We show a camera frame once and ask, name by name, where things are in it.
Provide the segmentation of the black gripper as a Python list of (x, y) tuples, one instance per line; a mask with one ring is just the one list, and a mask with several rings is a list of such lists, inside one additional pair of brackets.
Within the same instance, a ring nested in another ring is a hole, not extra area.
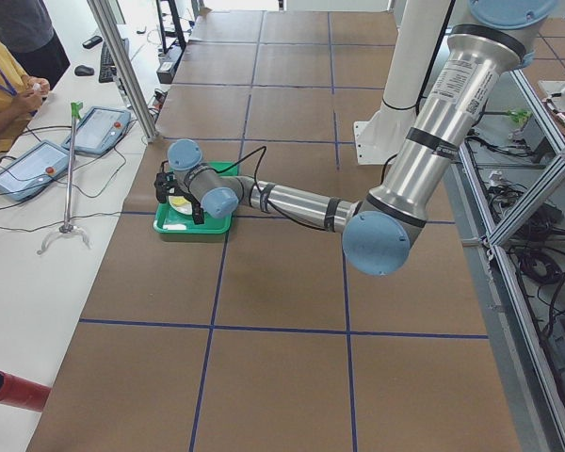
[[(160, 204), (169, 202), (170, 197), (188, 200), (188, 194), (178, 184), (172, 172), (158, 172), (153, 186), (155, 197)], [(191, 215), (195, 224), (204, 224), (204, 211), (198, 202), (191, 203)]]

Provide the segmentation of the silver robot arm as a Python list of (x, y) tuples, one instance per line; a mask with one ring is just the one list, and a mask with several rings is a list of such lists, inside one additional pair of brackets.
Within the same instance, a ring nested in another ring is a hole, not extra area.
[(553, 1), (471, 1), (447, 39), (444, 63), (384, 180), (361, 202), (225, 176), (204, 162), (199, 145), (169, 146), (156, 175), (155, 196), (182, 196), (195, 223), (226, 218), (241, 204), (276, 211), (302, 226), (342, 236), (343, 251), (361, 272), (381, 276), (401, 268), (428, 220), (427, 204), (479, 118), (499, 77), (532, 59), (533, 42)]

